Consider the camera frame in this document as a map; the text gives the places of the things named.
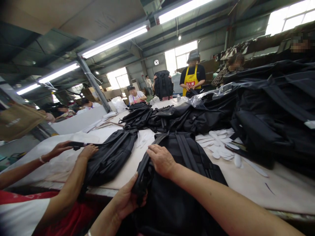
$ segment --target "red shirt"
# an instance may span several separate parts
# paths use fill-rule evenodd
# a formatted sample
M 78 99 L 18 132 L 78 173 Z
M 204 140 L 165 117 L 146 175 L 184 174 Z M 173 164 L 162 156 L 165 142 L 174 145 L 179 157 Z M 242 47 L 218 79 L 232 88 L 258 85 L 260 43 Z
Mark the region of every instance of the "red shirt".
M 35 199 L 52 198 L 58 195 L 58 192 L 44 192 L 23 196 L 0 190 L 0 205 L 9 203 L 26 202 Z M 104 205 L 99 202 L 84 201 L 75 202 L 68 215 L 59 222 L 50 225 L 41 232 L 34 233 L 34 236 L 74 236 L 78 234 L 88 223 L 93 220 Z

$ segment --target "bracelet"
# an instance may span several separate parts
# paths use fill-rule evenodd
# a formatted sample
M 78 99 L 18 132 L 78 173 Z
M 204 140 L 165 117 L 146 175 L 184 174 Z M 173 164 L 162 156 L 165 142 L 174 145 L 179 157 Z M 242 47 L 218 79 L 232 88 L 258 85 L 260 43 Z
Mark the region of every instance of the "bracelet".
M 43 161 L 42 156 L 39 157 L 39 161 L 40 161 L 41 163 L 43 163 L 43 164 L 46 164 L 47 162 L 49 162 L 49 161 L 47 161 L 47 162 Z

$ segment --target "yellow apron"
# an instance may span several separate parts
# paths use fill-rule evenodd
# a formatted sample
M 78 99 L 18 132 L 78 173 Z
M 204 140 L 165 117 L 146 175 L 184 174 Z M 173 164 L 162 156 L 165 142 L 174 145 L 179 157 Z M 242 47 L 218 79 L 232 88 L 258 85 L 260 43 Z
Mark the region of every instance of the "yellow apron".
M 198 80 L 197 80 L 197 65 L 195 66 L 195 73 L 194 74 L 188 75 L 188 71 L 189 71 L 189 67 L 187 67 L 184 84 L 187 85 L 188 87 L 195 86 L 196 84 L 198 84 Z M 184 88 L 183 89 L 183 96 L 186 96 L 186 92 L 187 92 L 187 90 Z

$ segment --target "hand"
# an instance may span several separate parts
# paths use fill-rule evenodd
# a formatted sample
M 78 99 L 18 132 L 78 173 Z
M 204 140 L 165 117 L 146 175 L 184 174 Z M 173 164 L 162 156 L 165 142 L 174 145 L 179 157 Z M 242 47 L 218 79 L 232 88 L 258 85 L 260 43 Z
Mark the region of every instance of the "hand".
M 87 158 L 88 160 L 98 151 L 98 147 L 94 146 L 93 144 L 89 144 L 85 146 L 82 152 L 79 154 L 79 158 Z
M 123 220 L 131 212 L 138 208 L 137 196 L 131 193 L 131 189 L 134 186 L 137 178 L 138 172 L 135 173 L 135 175 L 129 180 L 129 182 L 126 183 L 112 199 L 112 203 L 114 204 L 114 208 L 120 220 Z M 143 197 L 141 207 L 143 207 L 146 204 L 146 201 L 147 194 Z
M 154 169 L 166 179 L 170 179 L 176 162 L 166 147 L 157 144 L 149 145 L 147 153 L 151 157 Z
M 51 152 L 49 152 L 47 155 L 42 156 L 43 161 L 50 161 L 54 157 L 59 156 L 64 151 L 72 149 L 73 147 L 69 146 L 70 142 L 71 141 L 58 143 Z

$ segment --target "tan tote bag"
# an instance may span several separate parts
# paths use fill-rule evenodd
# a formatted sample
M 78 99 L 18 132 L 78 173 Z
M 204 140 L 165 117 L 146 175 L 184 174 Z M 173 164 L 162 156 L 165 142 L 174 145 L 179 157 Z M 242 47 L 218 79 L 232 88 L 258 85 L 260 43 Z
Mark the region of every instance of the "tan tote bag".
M 19 103 L 0 112 L 0 140 L 6 142 L 23 137 L 45 119 L 45 115 Z

